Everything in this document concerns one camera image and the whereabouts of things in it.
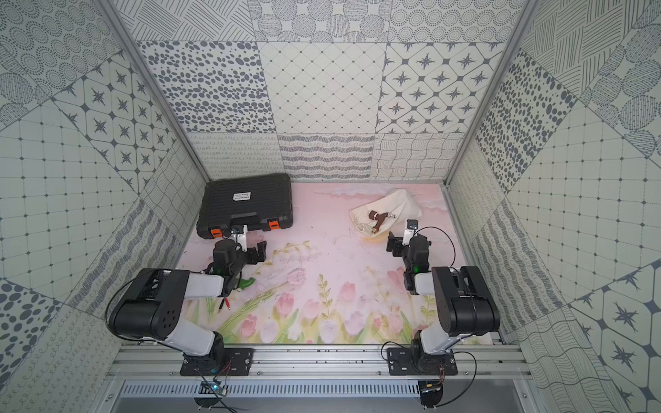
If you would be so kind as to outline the cream cloth soil bag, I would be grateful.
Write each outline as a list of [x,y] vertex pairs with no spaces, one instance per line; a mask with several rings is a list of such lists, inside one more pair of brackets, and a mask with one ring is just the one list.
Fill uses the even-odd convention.
[[[368,222],[368,213],[375,210],[379,213],[392,212],[397,215],[397,220],[392,226],[377,234],[367,233],[361,229],[362,224]],[[383,233],[388,233],[390,229],[400,222],[406,220],[417,220],[423,216],[423,213],[414,201],[413,197],[405,189],[397,189],[391,194],[378,199],[377,201],[359,206],[349,211],[349,217],[358,232],[366,237],[377,237]]]

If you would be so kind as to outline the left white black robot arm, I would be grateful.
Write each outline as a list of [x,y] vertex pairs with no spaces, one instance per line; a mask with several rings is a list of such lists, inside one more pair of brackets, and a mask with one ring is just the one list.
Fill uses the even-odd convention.
[[108,330],[134,342],[156,342],[182,354],[180,375],[247,376],[253,349],[229,349],[218,331],[204,329],[182,314],[192,299],[226,299],[239,287],[243,268],[266,261],[267,243],[246,247],[232,239],[217,242],[207,270],[143,268],[120,287],[106,307]]

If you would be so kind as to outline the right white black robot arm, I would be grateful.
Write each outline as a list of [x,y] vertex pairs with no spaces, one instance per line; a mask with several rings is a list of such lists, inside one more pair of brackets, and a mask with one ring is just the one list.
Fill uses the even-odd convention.
[[406,291],[434,299],[437,308],[437,321],[416,332],[409,346],[387,351],[390,375],[456,375],[453,347],[496,332],[501,325],[500,311],[480,269],[430,266],[430,241],[413,230],[403,237],[390,233],[387,251],[403,258]]

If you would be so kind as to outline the black plastic tool case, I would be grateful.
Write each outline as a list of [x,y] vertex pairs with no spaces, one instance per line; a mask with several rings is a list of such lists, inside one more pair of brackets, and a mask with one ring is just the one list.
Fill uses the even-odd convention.
[[203,239],[227,237],[232,228],[251,231],[287,229],[294,223],[291,178],[286,173],[209,182],[196,231]]

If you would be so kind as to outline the small green circuit board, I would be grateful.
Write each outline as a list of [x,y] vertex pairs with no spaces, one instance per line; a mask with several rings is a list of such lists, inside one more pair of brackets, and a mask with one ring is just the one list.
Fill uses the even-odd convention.
[[214,395],[219,399],[223,399],[227,396],[228,390],[225,386],[218,382],[203,382],[201,383],[200,394]]

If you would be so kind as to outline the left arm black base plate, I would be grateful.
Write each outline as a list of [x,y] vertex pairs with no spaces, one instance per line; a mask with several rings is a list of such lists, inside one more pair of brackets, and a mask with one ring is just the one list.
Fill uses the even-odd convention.
[[213,349],[207,356],[184,356],[180,369],[183,377],[203,375],[205,377],[248,376],[255,349]]

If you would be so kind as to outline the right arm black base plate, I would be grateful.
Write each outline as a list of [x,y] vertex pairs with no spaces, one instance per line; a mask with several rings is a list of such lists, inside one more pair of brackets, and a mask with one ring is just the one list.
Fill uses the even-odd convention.
[[391,376],[447,376],[458,375],[453,353],[431,356],[410,348],[391,347],[386,350]]

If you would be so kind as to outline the black round controller under rail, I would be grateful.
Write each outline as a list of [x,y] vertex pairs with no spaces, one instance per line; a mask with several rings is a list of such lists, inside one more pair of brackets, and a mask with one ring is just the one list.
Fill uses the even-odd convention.
[[444,394],[443,384],[439,381],[418,382],[419,400],[421,406],[425,409],[435,409],[441,401]]

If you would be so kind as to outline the aluminium mounting rail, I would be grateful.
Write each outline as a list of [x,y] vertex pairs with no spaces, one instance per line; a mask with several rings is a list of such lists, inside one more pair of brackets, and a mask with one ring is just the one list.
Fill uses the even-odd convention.
[[[252,345],[251,380],[392,380],[389,345]],[[448,380],[530,380],[523,352],[515,345],[461,345],[454,350],[458,375]],[[152,345],[124,345],[107,376],[117,380],[179,380],[183,357]],[[405,376],[431,380],[439,376]]]

